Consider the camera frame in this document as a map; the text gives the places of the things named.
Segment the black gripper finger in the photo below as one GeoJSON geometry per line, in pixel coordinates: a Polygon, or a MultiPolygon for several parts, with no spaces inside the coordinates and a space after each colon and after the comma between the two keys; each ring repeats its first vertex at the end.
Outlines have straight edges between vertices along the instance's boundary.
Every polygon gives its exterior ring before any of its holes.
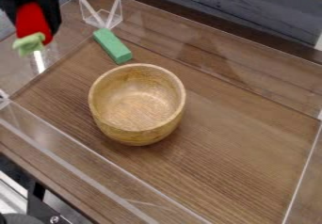
{"type": "Polygon", "coordinates": [[[55,35],[62,24],[59,1],[42,0],[42,9],[46,15],[47,22],[51,27],[53,34],[55,35]]]}
{"type": "Polygon", "coordinates": [[[18,9],[15,0],[0,0],[0,9],[7,13],[11,23],[15,24],[18,9]]]}

